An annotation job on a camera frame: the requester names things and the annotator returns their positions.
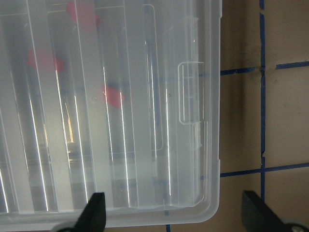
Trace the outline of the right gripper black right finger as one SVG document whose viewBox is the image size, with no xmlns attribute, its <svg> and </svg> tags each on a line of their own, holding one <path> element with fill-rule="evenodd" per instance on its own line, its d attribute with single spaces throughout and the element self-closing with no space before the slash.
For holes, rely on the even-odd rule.
<svg viewBox="0 0 309 232">
<path fill-rule="evenodd" d="M 287 232 L 285 224 L 254 192 L 242 193 L 241 221 L 247 232 Z"/>
</svg>

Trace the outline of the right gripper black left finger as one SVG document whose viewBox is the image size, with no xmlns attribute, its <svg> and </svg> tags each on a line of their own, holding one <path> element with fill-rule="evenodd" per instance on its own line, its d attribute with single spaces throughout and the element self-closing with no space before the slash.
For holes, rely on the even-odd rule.
<svg viewBox="0 0 309 232">
<path fill-rule="evenodd" d="M 104 192 L 93 193 L 72 232 L 103 232 L 106 226 L 106 204 Z"/>
</svg>

